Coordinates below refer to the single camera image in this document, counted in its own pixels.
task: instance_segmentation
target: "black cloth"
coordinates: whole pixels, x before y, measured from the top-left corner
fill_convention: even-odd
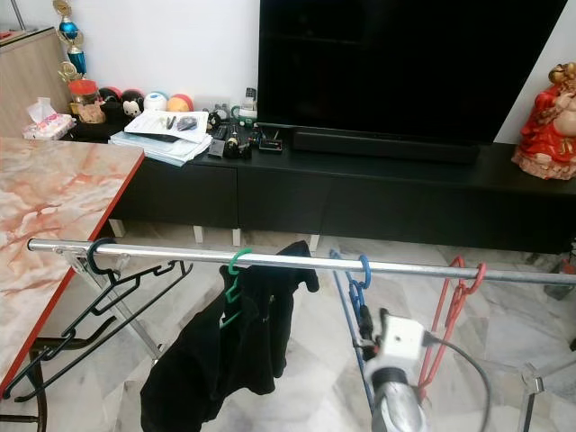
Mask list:
[[[297,242],[279,255],[309,257]],[[226,396],[241,388],[266,394],[286,366],[293,293],[300,282],[319,289],[313,270],[252,265],[237,269],[239,298],[228,304],[225,291],[236,276],[220,268],[225,290],[186,325],[154,365],[140,392],[144,432],[194,432],[214,419]],[[220,329],[222,314],[233,321]]]

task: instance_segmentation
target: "wire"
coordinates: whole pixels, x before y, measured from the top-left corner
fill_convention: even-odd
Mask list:
[[[478,363],[476,363],[476,361],[473,358],[471,358],[468,354],[466,354],[459,346],[456,346],[456,345],[448,342],[447,340],[443,340],[443,339],[440,339],[438,337],[434,337],[430,333],[427,333],[427,343],[428,344],[431,344],[431,343],[440,344],[440,345],[444,345],[450,349],[453,349],[460,356],[464,357],[464,359],[468,363],[470,363],[474,367],[474,369],[476,369],[476,371],[478,371],[478,374],[480,374],[480,377],[482,378],[482,382],[484,383],[484,387],[486,388],[486,401],[484,402],[484,413],[482,415],[482,423],[480,426],[480,432],[485,432],[486,429],[488,428],[488,420],[490,419],[491,394],[492,394],[490,381],[488,380],[488,375],[486,375],[486,373],[484,372],[482,367]]]

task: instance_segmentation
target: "green hanger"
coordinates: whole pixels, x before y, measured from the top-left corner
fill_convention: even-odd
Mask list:
[[[234,279],[234,283],[232,284],[232,286],[226,290],[225,292],[225,296],[226,296],[226,301],[228,303],[233,303],[235,302],[239,297],[240,294],[236,294],[236,295],[232,295],[234,293],[234,291],[238,288],[238,274],[240,273],[239,270],[234,270],[234,265],[236,264],[236,262],[238,261],[238,258],[242,257],[245,254],[251,254],[252,253],[252,249],[250,249],[249,247],[245,248],[245,249],[241,249],[229,262],[228,264],[228,273],[229,275],[232,276],[236,276],[236,279]],[[220,325],[220,328],[223,329],[226,326],[228,326],[240,313],[242,312],[242,310],[239,310],[238,312],[236,312],[234,315],[232,315],[229,319],[226,320],[226,322],[222,323]]]

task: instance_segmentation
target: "paper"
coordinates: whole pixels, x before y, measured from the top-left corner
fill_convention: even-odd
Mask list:
[[[185,139],[179,139],[175,142],[164,142],[126,132],[118,132],[110,137],[109,143],[118,146],[140,147],[149,158],[181,167],[187,161],[204,152],[212,143],[212,137],[205,133],[200,143]]]
[[[175,117],[175,121],[170,129],[167,129],[168,119]],[[197,126],[193,130],[178,130],[176,125],[182,117],[194,117]],[[208,113],[206,111],[194,112],[168,112],[151,111],[144,112],[130,122],[124,128],[125,132],[132,133],[153,133],[157,135],[170,135],[183,140],[200,143],[206,136],[206,126],[208,125]]]
[[[49,97],[39,97],[38,102],[30,105],[26,110],[32,121],[36,124],[40,124],[51,115],[56,114],[56,111],[54,111],[54,108],[50,105]]]

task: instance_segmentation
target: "tissue box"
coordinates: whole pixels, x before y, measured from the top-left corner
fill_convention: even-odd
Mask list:
[[[27,140],[59,140],[75,126],[75,121],[69,114],[54,113],[40,123],[26,126],[22,135]]]

